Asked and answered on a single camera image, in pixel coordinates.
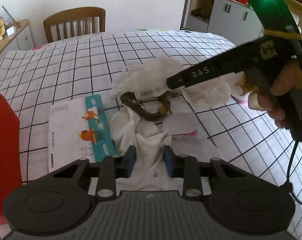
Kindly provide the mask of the person's right hand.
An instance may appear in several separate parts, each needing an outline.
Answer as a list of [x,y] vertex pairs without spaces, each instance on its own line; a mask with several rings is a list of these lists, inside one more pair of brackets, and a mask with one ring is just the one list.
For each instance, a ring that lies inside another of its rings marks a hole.
[[302,70],[297,59],[272,62],[263,68],[270,83],[269,92],[251,93],[248,97],[249,109],[266,111],[279,128],[286,126],[286,113],[273,99],[293,90],[302,90]]

